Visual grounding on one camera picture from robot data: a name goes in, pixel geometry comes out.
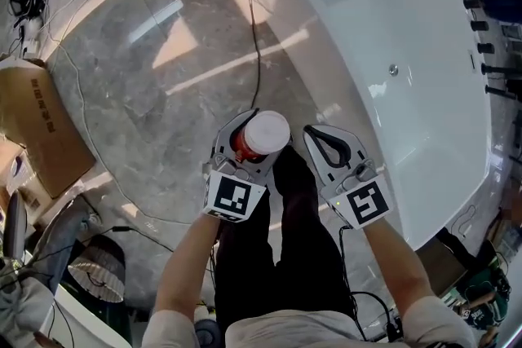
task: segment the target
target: white t-shirt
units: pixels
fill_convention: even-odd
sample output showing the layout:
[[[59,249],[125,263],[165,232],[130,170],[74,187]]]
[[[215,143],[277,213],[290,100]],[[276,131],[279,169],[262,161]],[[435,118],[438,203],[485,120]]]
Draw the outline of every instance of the white t-shirt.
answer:
[[[416,301],[403,318],[405,342],[394,348],[420,348],[437,342],[476,347],[470,327],[437,297]],[[333,311],[276,311],[232,324],[227,348],[369,348],[360,341],[354,321]],[[194,325],[174,311],[156,312],[144,334],[142,348],[199,348]]]

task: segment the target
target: gray marble floor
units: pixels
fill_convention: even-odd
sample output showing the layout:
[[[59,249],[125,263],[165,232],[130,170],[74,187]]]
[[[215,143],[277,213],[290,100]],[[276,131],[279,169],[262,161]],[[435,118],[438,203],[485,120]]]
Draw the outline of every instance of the gray marble floor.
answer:
[[[52,20],[51,34],[60,38],[74,12],[85,3],[62,43],[78,75],[50,40],[43,58],[76,126],[117,179],[116,184],[98,163],[86,176],[87,198],[99,210],[105,227],[128,224],[174,248],[200,211],[201,164],[209,156],[217,129],[249,108],[254,93],[256,62],[248,0],[75,0],[65,7],[69,1],[49,0],[50,15],[64,7]],[[0,46],[6,51],[15,38],[13,19],[5,7],[0,16]],[[492,22],[490,26],[484,41],[495,43],[500,52],[489,59],[503,64],[507,55],[498,26]],[[321,115],[271,30],[261,21],[258,31],[260,47],[273,48],[263,56],[256,104],[283,113],[293,132],[299,132]],[[490,176],[469,202],[477,208],[464,239],[472,252],[495,215],[510,169],[506,155],[511,150],[513,104],[498,97],[492,97],[491,104],[496,157]],[[296,148],[306,155],[301,135],[294,137]],[[281,198],[276,192],[271,203],[269,240],[277,260]],[[337,239],[340,219],[327,209],[321,211],[321,218]],[[111,237],[126,254],[127,302],[149,308],[169,253],[133,233]],[[374,292],[391,304],[362,232],[346,233],[344,244],[352,288]],[[213,298],[210,277],[206,277],[203,297]],[[383,323],[376,319],[381,307],[362,298],[359,308],[367,333],[379,333]]]

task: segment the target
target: person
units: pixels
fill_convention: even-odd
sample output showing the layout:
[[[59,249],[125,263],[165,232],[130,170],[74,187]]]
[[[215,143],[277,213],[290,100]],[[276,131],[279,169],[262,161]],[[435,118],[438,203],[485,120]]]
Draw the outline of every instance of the person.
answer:
[[[274,265],[268,243],[268,192],[248,220],[223,221],[220,231],[215,309],[226,347],[369,346],[356,337],[343,260],[321,224],[311,170],[287,146],[273,175],[284,206],[281,260]],[[172,253],[144,348],[198,347],[194,309],[220,222],[202,214]],[[395,229],[381,218],[364,231],[403,320],[405,343],[394,346],[476,346],[466,323],[434,296],[422,263]]]
[[[485,331],[479,347],[494,346],[498,339],[498,326],[507,313],[511,287],[504,275],[493,244],[486,240],[473,257],[455,236],[443,228],[437,239],[450,249],[455,258],[467,269],[458,281],[457,290],[467,300],[458,308],[473,328]]]
[[[466,9],[482,8],[495,20],[522,24],[522,0],[464,0]]]

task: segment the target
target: black pants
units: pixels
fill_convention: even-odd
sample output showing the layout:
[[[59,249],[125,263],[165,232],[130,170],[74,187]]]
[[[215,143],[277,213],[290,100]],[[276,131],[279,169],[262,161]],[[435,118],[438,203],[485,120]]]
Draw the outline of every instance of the black pants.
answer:
[[[225,332],[238,320],[281,309],[352,314],[343,261],[321,224],[314,176],[286,147],[273,167],[283,196],[281,260],[274,266],[268,244],[266,192],[247,221],[224,224],[216,259],[216,314]]]
[[[477,256],[473,257],[467,252],[462,242],[455,235],[450,234],[446,228],[442,228],[436,236],[442,244],[449,248],[458,262],[468,270],[468,273],[471,274],[484,270],[497,256],[495,248],[488,240],[480,246]]]

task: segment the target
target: person in green shirt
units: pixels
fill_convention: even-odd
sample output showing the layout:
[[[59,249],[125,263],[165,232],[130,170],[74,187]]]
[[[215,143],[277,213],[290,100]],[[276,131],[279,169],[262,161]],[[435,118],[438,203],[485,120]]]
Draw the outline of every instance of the person in green shirt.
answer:
[[[493,347],[498,337],[498,326],[507,313],[511,287],[497,258],[495,248],[486,240],[476,257],[454,235],[443,228],[437,238],[449,248],[455,258],[467,269],[458,281],[457,290],[467,300],[459,307],[459,314],[476,329],[486,331],[479,348]]]

